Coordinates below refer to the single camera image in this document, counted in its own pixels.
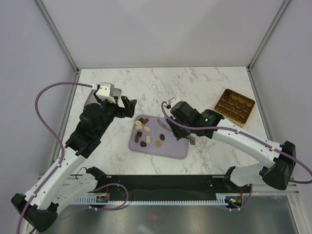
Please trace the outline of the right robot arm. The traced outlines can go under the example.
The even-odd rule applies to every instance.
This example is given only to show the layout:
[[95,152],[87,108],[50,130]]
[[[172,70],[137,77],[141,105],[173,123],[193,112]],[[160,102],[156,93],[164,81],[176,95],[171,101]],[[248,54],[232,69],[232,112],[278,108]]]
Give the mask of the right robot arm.
[[262,139],[213,110],[200,113],[178,98],[163,102],[161,108],[170,111],[171,116],[166,117],[166,121],[177,140],[190,135],[206,137],[226,143],[257,160],[257,164],[232,166],[227,170],[223,179],[227,192],[259,182],[277,190],[287,188],[295,167],[293,143],[285,141],[280,144]]

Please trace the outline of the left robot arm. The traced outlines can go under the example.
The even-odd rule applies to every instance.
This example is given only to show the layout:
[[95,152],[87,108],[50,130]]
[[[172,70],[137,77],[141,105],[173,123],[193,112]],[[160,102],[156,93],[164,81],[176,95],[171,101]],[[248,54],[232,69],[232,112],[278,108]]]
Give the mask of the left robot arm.
[[42,178],[26,193],[15,194],[13,206],[35,230],[42,233],[56,221],[58,215],[81,195],[87,192],[102,192],[107,181],[106,174],[97,167],[91,167],[75,180],[68,190],[62,190],[63,183],[101,143],[101,138],[115,118],[132,118],[137,100],[121,96],[123,106],[107,98],[92,97],[83,107],[76,129],[69,139],[62,143],[60,154]]

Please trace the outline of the metal tongs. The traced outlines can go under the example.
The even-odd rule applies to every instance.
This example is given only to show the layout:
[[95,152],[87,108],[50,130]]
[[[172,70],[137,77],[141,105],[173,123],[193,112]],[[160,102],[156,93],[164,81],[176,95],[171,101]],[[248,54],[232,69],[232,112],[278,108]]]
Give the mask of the metal tongs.
[[[157,122],[159,124],[159,126],[161,126],[161,128],[163,129],[166,129],[168,131],[170,131],[172,134],[172,128],[170,128],[170,126],[168,125],[168,123],[166,122],[165,119],[162,119],[162,118],[158,118],[157,119]],[[191,144],[191,145],[195,145],[195,138],[193,136],[191,136],[189,133],[185,133],[183,132],[183,138],[184,139],[187,139],[188,142]]]

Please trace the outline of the dark oval chocolate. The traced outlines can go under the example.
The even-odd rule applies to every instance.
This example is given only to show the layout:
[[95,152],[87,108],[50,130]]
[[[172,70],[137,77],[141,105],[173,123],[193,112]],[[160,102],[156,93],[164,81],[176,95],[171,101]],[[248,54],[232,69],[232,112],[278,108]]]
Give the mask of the dark oval chocolate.
[[164,134],[160,134],[160,135],[159,135],[159,138],[160,138],[160,140],[164,141],[164,140],[165,140]]

